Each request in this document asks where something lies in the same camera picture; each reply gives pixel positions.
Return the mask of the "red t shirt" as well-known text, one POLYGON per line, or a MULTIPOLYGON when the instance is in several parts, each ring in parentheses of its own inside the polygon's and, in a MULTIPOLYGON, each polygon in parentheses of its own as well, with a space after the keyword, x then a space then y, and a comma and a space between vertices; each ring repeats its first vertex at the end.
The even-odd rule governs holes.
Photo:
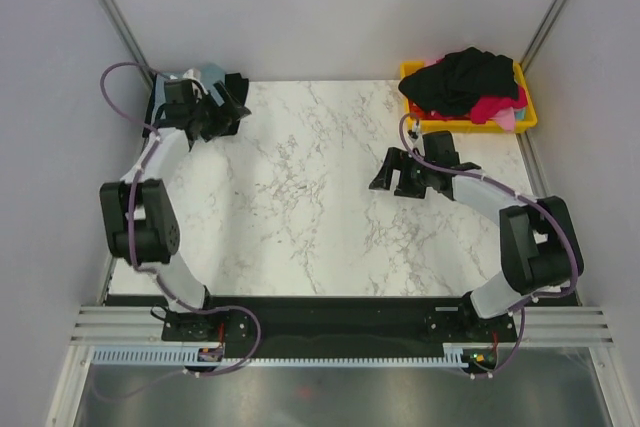
POLYGON ((408 100, 406 102, 406 104, 407 104, 408 111, 411 112, 413 115, 415 115, 420 120, 424 120, 424 121, 449 121, 449 120, 452 120, 452 117, 442 116, 437 111, 424 111, 422 108, 420 108, 413 101, 408 100))

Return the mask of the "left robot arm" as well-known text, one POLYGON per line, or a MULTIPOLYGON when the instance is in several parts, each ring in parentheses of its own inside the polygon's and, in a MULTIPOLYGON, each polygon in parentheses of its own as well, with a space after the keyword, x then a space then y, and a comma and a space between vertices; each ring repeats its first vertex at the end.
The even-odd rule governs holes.
POLYGON ((235 135, 251 114, 245 102, 249 80, 227 74, 206 87, 193 77, 164 82, 164 101, 152 108, 148 141, 117 182, 99 191, 107 245, 137 273, 150 277, 172 310, 188 312, 185 329, 208 340, 219 316, 206 306, 209 290, 179 252, 181 231, 167 184, 194 145, 235 135))

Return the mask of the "aluminium front rail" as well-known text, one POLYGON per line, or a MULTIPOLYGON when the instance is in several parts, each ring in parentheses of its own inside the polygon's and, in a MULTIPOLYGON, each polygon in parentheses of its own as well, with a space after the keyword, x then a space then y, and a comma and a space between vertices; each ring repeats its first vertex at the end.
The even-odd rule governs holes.
MULTIPOLYGON (((597 307, 527 307, 525 348, 611 347, 607 319, 597 307)), ((143 307, 82 307, 70 343, 79 346, 160 346, 161 322, 143 307)))

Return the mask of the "folded black t shirt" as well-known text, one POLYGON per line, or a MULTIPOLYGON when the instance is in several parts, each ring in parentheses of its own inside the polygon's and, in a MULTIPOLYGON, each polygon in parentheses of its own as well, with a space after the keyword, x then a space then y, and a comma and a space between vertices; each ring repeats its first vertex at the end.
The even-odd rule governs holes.
MULTIPOLYGON (((231 96, 245 105, 248 95, 249 80, 242 77, 239 73, 226 74, 224 84, 231 96)), ((193 84, 190 81, 185 80, 166 83, 165 79, 164 93, 166 102, 160 106, 156 120, 152 121, 147 114, 148 108, 153 107, 150 103, 150 99, 153 97, 153 91, 148 101, 145 116, 145 121, 158 130, 176 128, 186 133, 186 103, 195 102, 197 100, 212 99, 210 97, 210 92, 206 95, 202 95, 200 91, 194 90, 193 84)))

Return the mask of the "teal t shirt in bin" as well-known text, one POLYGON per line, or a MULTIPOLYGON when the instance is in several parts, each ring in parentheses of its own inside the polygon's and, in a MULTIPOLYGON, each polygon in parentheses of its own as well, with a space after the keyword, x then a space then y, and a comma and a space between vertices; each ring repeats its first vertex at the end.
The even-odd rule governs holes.
POLYGON ((517 122, 522 122, 526 119, 526 111, 527 107, 523 107, 521 109, 514 110, 514 118, 517 122))

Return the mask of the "aluminium frame post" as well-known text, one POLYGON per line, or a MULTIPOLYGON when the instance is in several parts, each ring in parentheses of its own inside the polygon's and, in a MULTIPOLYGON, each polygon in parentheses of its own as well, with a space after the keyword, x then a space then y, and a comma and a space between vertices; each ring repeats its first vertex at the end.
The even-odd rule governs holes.
POLYGON ((147 65, 147 59, 116 0, 98 1, 132 60, 147 65))
POLYGON ((569 1, 570 0, 551 1, 521 58, 520 65, 524 72, 533 64, 569 1))

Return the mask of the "left aluminium frame post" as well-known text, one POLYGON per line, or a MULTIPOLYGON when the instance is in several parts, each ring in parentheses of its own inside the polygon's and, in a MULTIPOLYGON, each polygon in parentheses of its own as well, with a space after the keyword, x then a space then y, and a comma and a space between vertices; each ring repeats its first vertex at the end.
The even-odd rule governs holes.
POLYGON ((147 65, 147 59, 116 0, 98 1, 132 60, 147 65))

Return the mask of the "blue-grey t shirt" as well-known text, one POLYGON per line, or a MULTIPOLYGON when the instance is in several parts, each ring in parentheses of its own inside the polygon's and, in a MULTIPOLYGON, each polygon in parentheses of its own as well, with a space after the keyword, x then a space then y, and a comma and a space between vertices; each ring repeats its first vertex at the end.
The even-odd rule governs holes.
MULTIPOLYGON (((202 85, 211 93, 217 103, 221 103, 222 97, 217 93, 215 84, 225 82, 226 72, 214 63, 200 65, 196 67, 196 70, 200 72, 199 80, 202 85)), ((149 107, 147 112, 152 121, 156 120, 160 106, 166 102, 164 82, 165 78, 161 76, 156 76, 154 79, 153 97, 150 99, 153 107, 149 107)))

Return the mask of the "light pink t shirt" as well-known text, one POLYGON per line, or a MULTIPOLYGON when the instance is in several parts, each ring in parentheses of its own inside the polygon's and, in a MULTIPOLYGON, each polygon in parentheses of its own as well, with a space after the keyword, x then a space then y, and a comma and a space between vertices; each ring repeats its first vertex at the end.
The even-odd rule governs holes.
POLYGON ((502 131, 514 132, 518 121, 517 114, 518 110, 513 107, 503 108, 496 112, 490 120, 502 131))

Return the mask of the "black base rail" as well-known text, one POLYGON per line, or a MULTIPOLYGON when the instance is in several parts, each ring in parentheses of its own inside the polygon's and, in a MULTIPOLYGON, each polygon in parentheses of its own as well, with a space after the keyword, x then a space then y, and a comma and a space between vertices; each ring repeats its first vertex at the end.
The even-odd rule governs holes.
POLYGON ((519 319, 479 320, 454 297, 217 296, 208 316, 173 313, 159 296, 114 295, 106 304, 148 308, 163 340, 221 342, 238 358, 252 347, 260 356, 436 354, 447 343, 511 343, 519 319))

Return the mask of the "right aluminium frame post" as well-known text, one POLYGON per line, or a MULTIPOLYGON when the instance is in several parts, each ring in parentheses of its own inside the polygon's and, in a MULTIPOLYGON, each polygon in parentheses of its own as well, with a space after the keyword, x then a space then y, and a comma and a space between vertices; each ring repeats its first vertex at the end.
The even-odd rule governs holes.
POLYGON ((533 64, 569 1, 570 0, 551 1, 521 58, 520 65, 524 72, 533 64))

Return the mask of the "crumpled black t shirt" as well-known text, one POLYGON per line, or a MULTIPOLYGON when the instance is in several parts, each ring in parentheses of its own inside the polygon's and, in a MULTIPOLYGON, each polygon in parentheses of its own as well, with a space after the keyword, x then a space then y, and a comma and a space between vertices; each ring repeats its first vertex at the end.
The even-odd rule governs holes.
POLYGON ((519 99, 513 60, 469 47, 404 77, 400 93, 423 112, 445 117, 471 113, 483 98, 519 99))

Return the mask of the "yellow plastic bin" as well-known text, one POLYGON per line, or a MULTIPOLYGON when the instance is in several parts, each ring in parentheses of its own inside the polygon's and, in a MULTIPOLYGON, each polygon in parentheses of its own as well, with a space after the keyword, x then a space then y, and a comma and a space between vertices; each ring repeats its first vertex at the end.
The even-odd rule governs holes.
MULTIPOLYGON (((537 113, 534 107, 533 100, 529 93, 527 82, 519 63, 513 62, 514 79, 520 87, 522 87, 526 94, 527 99, 527 111, 526 119, 522 122, 517 122, 516 129, 513 133, 524 133, 530 128, 536 126, 538 122, 537 113)), ((408 99, 403 97, 403 113, 411 113, 407 109, 406 102, 408 99)), ((430 133, 436 131, 450 131, 452 133, 462 134, 498 134, 506 133, 502 131, 494 122, 487 121, 485 124, 473 124, 469 119, 458 119, 449 121, 424 121, 419 119, 419 127, 421 133, 430 133)))

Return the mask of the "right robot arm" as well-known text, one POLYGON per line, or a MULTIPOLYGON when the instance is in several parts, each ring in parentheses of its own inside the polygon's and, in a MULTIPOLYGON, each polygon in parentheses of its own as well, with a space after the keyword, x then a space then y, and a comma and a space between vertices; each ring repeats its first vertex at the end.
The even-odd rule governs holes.
POLYGON ((458 315, 457 324, 465 338, 483 339, 495 317, 538 296, 561 297, 575 290, 584 261, 563 199, 519 194, 478 165, 463 163, 448 131, 424 134, 422 143, 422 149, 390 147, 369 188, 415 199, 424 199, 431 189, 498 227, 500 271, 464 296, 469 309, 458 315), (399 178, 391 188, 394 172, 399 178))

